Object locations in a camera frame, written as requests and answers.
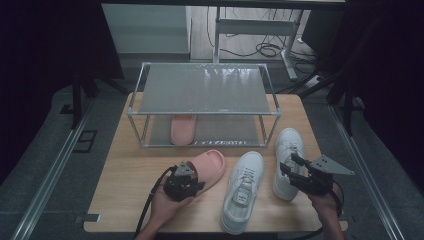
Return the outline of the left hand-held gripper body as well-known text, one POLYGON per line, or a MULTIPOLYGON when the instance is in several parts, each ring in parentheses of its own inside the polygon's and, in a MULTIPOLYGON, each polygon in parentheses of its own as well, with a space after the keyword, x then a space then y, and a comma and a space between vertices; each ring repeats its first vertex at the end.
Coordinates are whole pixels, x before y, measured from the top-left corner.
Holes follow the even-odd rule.
POLYGON ((170 199, 181 202, 186 198, 194 197, 200 190, 200 183, 195 177, 195 171, 188 163, 181 162, 172 168, 163 190, 170 199))

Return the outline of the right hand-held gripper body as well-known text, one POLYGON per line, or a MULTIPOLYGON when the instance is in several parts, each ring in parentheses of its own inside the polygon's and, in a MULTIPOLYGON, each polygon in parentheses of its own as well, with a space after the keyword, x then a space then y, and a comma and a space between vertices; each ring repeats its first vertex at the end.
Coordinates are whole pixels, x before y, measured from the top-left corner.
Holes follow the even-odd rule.
POLYGON ((333 189, 333 175, 354 175, 355 172, 333 159, 322 155, 314 161, 306 160, 304 167, 308 170, 307 176, 293 173, 289 176, 290 184, 300 191, 312 195, 325 195, 333 189))

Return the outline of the pink slipper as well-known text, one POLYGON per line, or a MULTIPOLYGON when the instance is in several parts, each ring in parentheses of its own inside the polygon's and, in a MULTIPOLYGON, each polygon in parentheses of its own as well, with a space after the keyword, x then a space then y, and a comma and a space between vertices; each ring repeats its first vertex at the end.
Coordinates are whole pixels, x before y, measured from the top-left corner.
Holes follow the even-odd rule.
POLYGON ((198 182, 204 187, 200 193, 213 187, 226 172, 227 162, 224 155, 218 150, 206 151, 190 160, 197 174, 198 182))
POLYGON ((189 145, 194 140, 196 115, 174 115, 171 119, 170 139, 174 145, 189 145))

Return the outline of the white sneaker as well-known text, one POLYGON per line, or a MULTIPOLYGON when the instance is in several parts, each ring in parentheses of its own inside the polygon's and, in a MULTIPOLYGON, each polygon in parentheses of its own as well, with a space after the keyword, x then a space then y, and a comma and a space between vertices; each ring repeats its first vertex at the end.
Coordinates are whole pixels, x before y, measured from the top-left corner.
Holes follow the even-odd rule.
POLYGON ((285 128, 276 141, 276 170, 273 178, 274 194, 285 201, 292 201, 299 190, 290 184, 288 175, 280 170, 280 164, 288 166, 292 173, 304 175, 304 167, 292 160, 292 153, 305 157, 303 140, 296 129, 285 128))
POLYGON ((256 151, 245 153, 233 167, 221 214, 226 233, 239 235, 246 228, 263 175, 264 161, 256 151))

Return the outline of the metal two-tier shoe rack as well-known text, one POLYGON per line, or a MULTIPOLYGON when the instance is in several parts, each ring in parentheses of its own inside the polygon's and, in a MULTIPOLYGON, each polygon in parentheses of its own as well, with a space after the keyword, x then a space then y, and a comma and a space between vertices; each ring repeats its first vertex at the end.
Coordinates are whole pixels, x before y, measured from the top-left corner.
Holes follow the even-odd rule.
POLYGON ((190 147, 266 147, 281 108, 264 64, 145 63, 127 116, 141 147, 174 147, 178 118, 190 147))

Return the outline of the person's right hand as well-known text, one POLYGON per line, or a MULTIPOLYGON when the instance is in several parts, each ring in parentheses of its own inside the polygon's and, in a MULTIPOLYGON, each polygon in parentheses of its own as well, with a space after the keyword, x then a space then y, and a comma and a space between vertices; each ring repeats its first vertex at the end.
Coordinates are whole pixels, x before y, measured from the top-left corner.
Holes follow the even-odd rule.
POLYGON ((325 195, 308 194, 308 198, 311 200, 312 206, 314 207, 319 216, 337 215, 336 200, 329 193, 325 195))

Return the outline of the person's left hand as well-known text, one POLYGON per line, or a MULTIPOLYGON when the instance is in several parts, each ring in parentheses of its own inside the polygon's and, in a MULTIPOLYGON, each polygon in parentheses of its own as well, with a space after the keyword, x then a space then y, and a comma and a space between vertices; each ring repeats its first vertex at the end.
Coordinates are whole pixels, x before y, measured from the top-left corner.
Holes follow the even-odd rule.
POLYGON ((160 186, 154 194, 151 206, 149 222, 157 228, 164 226, 171 220, 179 210, 190 204, 193 197, 186 198, 180 202, 170 199, 160 186))

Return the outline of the black stand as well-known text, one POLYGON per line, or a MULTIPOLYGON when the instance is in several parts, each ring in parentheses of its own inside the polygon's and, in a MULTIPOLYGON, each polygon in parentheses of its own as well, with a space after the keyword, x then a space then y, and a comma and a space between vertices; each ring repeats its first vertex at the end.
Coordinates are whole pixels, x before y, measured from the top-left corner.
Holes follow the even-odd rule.
POLYGON ((342 127, 349 134, 352 135, 351 130, 351 116, 354 109, 353 106, 353 84, 354 79, 352 77, 353 63, 348 60, 338 71, 326 76, 323 80, 319 81, 312 87, 296 92, 296 88, 304 86, 309 82, 318 72, 322 71, 324 67, 316 67, 315 70, 307 76, 304 80, 299 81, 291 87, 291 92, 298 95, 300 98, 306 98, 313 93, 331 85, 326 101, 330 105, 335 105, 344 99, 344 106, 342 108, 342 127))
POLYGON ((106 70, 98 70, 94 67, 79 68, 72 77, 72 103, 64 105, 61 114, 71 114, 71 129, 75 129, 83 117, 82 96, 88 99, 95 99, 101 92, 98 83, 107 85, 123 95, 127 95, 129 90, 121 84, 124 80, 122 68, 108 73, 106 70))

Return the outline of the dark curtain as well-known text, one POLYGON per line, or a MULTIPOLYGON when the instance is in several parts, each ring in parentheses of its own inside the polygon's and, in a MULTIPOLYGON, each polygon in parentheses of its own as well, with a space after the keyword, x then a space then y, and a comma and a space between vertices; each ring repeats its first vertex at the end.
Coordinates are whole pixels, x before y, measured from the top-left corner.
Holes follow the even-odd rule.
POLYGON ((382 19, 356 63, 364 116, 424 191, 424 0, 383 0, 382 19))
POLYGON ((102 0, 0 0, 0 184, 74 79, 121 79, 102 0))

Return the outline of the black box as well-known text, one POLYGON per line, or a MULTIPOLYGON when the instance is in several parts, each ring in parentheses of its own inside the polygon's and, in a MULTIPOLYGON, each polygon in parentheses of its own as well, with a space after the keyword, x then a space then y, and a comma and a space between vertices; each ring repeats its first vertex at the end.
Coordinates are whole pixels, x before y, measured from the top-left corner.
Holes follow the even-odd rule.
POLYGON ((302 40, 319 59, 323 59, 331 53, 342 17, 341 11, 310 11, 302 40))

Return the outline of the white cabinet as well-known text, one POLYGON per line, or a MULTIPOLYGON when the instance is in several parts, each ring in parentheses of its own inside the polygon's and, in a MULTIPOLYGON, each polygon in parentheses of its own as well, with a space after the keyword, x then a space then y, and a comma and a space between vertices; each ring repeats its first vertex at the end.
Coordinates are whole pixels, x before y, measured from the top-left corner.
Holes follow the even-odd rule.
POLYGON ((119 54, 189 54, 191 8, 102 4, 119 54))

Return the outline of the metal floor rail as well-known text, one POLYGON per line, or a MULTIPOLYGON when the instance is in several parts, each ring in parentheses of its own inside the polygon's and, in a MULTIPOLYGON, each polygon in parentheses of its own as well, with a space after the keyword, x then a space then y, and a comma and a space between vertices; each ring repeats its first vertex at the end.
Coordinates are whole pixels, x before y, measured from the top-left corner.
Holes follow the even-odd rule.
POLYGON ((94 103, 94 99, 89 99, 84 104, 81 120, 69 133, 64 145, 51 164, 10 240, 29 240, 83 132, 94 103))
POLYGON ((350 136, 348 131, 345 129, 341 113, 335 106, 332 105, 330 105, 328 109, 336 123, 337 129, 348 149, 352 161, 356 166, 356 173, 360 176, 389 238, 391 240, 405 240, 392 210, 383 197, 379 187, 377 186, 377 183, 375 182, 368 166, 365 163, 362 153, 360 152, 353 137, 350 136))

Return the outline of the white desk frame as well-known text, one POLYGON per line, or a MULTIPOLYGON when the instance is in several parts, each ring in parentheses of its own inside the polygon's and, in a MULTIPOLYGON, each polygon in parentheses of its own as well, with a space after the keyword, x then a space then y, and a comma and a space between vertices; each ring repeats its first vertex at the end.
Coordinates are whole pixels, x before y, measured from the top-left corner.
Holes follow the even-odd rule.
POLYGON ((296 40, 298 29, 304 11, 299 10, 292 20, 236 20, 220 17, 220 7, 216 10, 215 17, 215 44, 213 50, 213 62, 220 59, 219 40, 222 34, 263 35, 287 37, 285 46, 281 50, 281 57, 285 64, 289 79, 293 82, 298 80, 294 65, 290 59, 290 52, 296 40))

